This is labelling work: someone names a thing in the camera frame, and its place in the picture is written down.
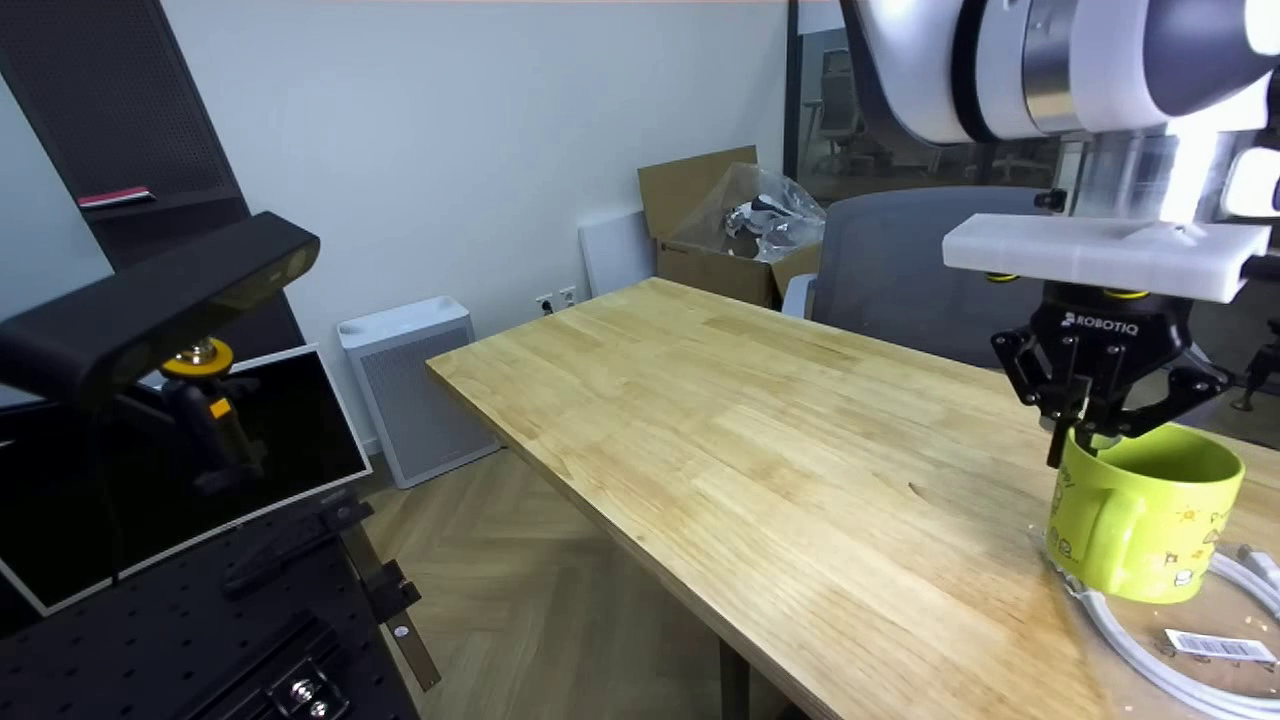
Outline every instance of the herringbone wooden floor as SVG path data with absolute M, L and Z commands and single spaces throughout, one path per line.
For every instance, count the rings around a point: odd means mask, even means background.
M 369 535 L 423 591 L 441 720 L 722 718 L 722 650 L 513 451 L 372 497 Z M 752 718 L 785 701 L 752 681 Z

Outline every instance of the black monitor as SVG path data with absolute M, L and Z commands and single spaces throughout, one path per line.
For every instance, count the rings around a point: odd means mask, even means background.
M 108 589 L 113 564 L 135 578 L 252 516 L 369 478 L 369 457 L 314 347 L 244 360 L 234 379 L 247 379 L 237 413 L 247 440 L 266 450 L 266 473 L 252 484 L 204 497 L 182 450 L 103 425 L 97 459 L 122 516 L 122 557 L 113 557 L 103 502 L 87 478 L 93 457 L 74 417 L 0 444 L 0 598 L 20 598 L 48 617 Z

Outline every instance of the chair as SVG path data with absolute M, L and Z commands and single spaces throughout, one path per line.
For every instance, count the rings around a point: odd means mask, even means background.
M 974 214 L 1040 215 L 1037 188 L 910 188 L 828 208 L 811 289 L 787 289 L 785 311 L 862 337 L 992 370 L 992 333 L 1023 327 L 1040 285 L 992 285 L 945 269 L 941 239 Z

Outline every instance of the metal stand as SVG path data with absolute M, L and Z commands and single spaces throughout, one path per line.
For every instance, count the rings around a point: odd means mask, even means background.
M 406 578 L 382 579 L 396 564 L 355 578 L 339 539 L 318 545 L 318 523 L 318 510 L 266 516 L 18 632 L 0 644 L 0 718 L 244 718 L 223 709 L 269 701 L 275 718 L 413 720 L 382 625 L 416 591 Z M 269 562 L 274 579 L 223 591 L 228 570 L 266 547 L 303 551 Z M 406 608 L 394 642 L 409 663 L 429 661 Z
M 345 547 L 350 547 L 350 564 L 355 570 L 355 578 L 383 571 L 383 564 L 376 562 L 369 531 L 360 523 L 345 531 Z M 409 663 L 416 690 L 423 690 L 423 692 L 438 690 L 441 668 L 438 668 L 429 644 L 421 642 L 421 632 L 413 629 L 409 614 L 406 608 L 389 614 L 383 629 L 389 629 L 394 644 L 402 650 L 402 661 Z

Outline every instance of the green mug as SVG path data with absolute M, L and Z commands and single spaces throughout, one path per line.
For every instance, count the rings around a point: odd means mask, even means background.
M 1201 591 L 1241 482 L 1238 451 L 1179 425 L 1100 451 L 1069 440 L 1049 557 L 1098 591 L 1183 606 Z

